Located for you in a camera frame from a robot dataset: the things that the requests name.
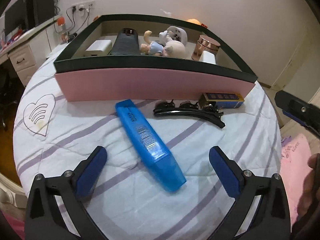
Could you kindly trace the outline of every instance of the power outlet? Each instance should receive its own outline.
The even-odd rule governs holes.
[[[71,6],[75,6],[76,7],[76,11],[79,11],[79,8],[83,7],[85,9],[93,9],[95,8],[96,5],[96,0],[90,0],[90,1],[86,1],[86,2],[80,2],[80,3],[75,3]]]

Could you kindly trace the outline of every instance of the bolt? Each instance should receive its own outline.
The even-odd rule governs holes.
[[[278,173],[273,174],[273,176],[275,177],[275,179],[278,179],[278,180],[281,179],[281,176],[280,176],[280,174],[278,174]]]
[[[39,174],[36,175],[36,180],[41,180],[42,177],[43,177],[43,175],[39,173]]]
[[[65,176],[65,177],[70,177],[70,176],[72,175],[72,173],[73,173],[73,171],[68,170],[68,171],[65,171],[65,172],[63,173],[63,176]]]
[[[252,176],[252,172],[249,171],[249,170],[245,170],[243,173],[244,173],[244,175],[245,175],[246,177],[251,177],[251,176]]]

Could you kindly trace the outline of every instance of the wooden floor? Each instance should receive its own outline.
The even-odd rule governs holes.
[[[14,89],[12,100],[16,99],[19,101],[24,91],[24,87],[19,79],[12,81],[12,88]],[[0,125],[0,173],[18,185],[21,185],[13,160],[12,135],[16,113],[17,106],[12,106],[8,109],[5,118],[5,123],[8,126],[7,131],[4,131],[2,125]]]

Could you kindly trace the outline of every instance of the copper metallic container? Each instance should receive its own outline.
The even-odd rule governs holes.
[[[196,44],[195,50],[192,54],[192,59],[199,61],[201,54],[204,50],[217,55],[220,43],[206,35],[200,35],[199,40]]]

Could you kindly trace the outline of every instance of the open box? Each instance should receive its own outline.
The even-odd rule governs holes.
[[[183,28],[188,35],[189,59],[157,56],[93,56],[84,51],[96,40],[114,41],[122,28],[135,29],[143,43],[170,26]],[[217,64],[191,60],[199,36],[205,34],[221,46]],[[134,14],[103,15],[85,28],[54,62],[55,78],[68,101],[122,99],[198,100],[203,92],[241,94],[254,87],[257,76],[223,40],[203,26],[177,19]]]

